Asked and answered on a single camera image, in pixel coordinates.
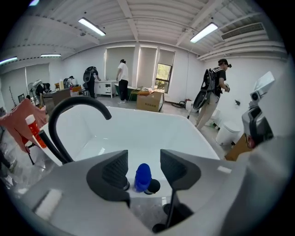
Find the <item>black shirt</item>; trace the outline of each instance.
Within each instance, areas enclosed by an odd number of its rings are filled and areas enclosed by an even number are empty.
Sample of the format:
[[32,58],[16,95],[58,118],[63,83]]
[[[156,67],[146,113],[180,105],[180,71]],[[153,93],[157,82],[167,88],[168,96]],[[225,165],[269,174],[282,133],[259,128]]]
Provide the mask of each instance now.
[[220,70],[216,72],[216,80],[215,80],[215,90],[214,93],[216,96],[220,97],[220,94],[222,94],[221,87],[219,86],[219,78],[223,78],[224,81],[226,80],[225,70]]
[[97,75],[98,76],[98,72],[97,71],[93,71],[91,73],[91,76],[90,76],[90,79],[89,79],[89,82],[93,82],[94,83],[94,76],[93,75]]
[[45,91],[45,84],[42,83],[42,85],[39,84],[36,88],[36,95],[37,96],[40,96],[40,94],[43,94],[43,92]]

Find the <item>black backpack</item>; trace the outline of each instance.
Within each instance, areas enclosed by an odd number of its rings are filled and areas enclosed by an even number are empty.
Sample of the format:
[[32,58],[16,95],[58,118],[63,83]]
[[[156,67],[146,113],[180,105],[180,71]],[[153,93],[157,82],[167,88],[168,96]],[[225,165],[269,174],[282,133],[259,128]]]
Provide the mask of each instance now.
[[98,75],[98,72],[96,70],[96,67],[95,66],[90,66],[88,67],[85,72],[84,72],[84,75],[83,75],[83,81],[85,83],[89,82],[91,76],[93,76],[93,74],[96,74]]
[[194,109],[200,109],[209,98],[210,93],[214,92],[215,88],[218,86],[218,84],[216,84],[216,73],[220,70],[222,70],[220,67],[216,67],[213,70],[210,68],[205,71],[201,90],[194,101]]

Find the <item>man in white shirt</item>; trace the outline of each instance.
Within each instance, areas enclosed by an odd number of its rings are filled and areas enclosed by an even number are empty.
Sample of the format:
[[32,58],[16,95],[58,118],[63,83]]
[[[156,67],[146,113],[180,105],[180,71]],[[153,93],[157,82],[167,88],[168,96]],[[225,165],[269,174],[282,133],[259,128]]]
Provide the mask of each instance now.
[[67,80],[67,83],[68,83],[68,86],[70,87],[70,86],[74,86],[75,84],[75,79],[74,79],[74,77],[73,76],[70,76],[70,78],[68,78],[68,80]]
[[128,93],[128,67],[126,66],[126,61],[124,59],[120,61],[120,65],[118,66],[116,80],[119,81],[119,92],[121,98],[121,102],[119,103],[125,103]]

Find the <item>cardboard box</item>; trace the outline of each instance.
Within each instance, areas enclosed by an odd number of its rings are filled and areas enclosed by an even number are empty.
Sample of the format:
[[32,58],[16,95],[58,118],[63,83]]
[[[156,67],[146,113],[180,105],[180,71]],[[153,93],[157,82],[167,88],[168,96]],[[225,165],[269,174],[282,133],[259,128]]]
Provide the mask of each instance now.
[[226,154],[225,159],[236,161],[241,153],[250,152],[251,148],[248,148],[246,137],[243,134],[236,145]]
[[164,103],[164,93],[154,91],[150,95],[138,95],[137,96],[137,109],[150,111],[150,112],[159,112]]

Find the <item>orange bottle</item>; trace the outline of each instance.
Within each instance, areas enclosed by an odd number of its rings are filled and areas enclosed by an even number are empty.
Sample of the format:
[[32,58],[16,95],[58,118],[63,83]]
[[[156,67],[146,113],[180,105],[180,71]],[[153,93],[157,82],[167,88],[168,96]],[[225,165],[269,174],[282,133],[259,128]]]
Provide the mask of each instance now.
[[29,115],[27,118],[26,118],[26,122],[27,122],[27,125],[29,127],[29,129],[31,130],[32,134],[34,135],[34,137],[36,138],[36,140],[38,141],[38,143],[40,144],[40,146],[42,148],[46,148],[46,144],[44,143],[44,141],[41,139],[41,137],[39,136],[39,127],[37,125],[37,122],[35,120],[35,117],[34,115]]

